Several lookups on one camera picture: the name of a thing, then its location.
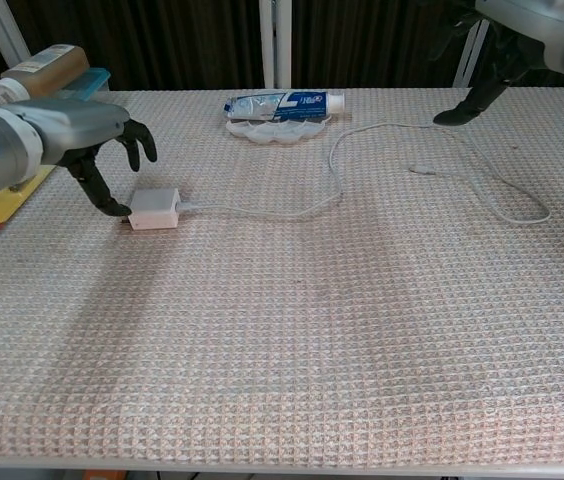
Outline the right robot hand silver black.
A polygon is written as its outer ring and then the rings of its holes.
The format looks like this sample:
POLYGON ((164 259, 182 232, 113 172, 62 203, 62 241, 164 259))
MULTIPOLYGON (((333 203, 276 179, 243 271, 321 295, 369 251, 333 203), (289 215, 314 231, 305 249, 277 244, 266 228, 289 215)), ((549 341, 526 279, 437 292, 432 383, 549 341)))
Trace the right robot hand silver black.
POLYGON ((433 122, 464 125, 480 116, 511 84, 531 70, 564 75, 564 1, 452 1, 430 58, 441 56, 451 39, 486 20, 496 35, 498 56, 487 80, 433 122))

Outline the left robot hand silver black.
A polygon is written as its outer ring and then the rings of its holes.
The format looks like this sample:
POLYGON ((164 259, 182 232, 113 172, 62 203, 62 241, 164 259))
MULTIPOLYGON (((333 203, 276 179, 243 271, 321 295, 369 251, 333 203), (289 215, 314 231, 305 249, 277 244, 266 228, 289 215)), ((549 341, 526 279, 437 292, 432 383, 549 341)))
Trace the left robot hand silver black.
POLYGON ((43 164, 65 168, 103 214, 131 214, 128 206, 112 197, 96 157, 102 145, 115 140, 124 146, 132 171, 139 170, 141 153, 155 162, 156 145, 146 125, 133 120, 125 108, 98 101, 40 98, 8 104, 6 109, 38 132, 43 164))

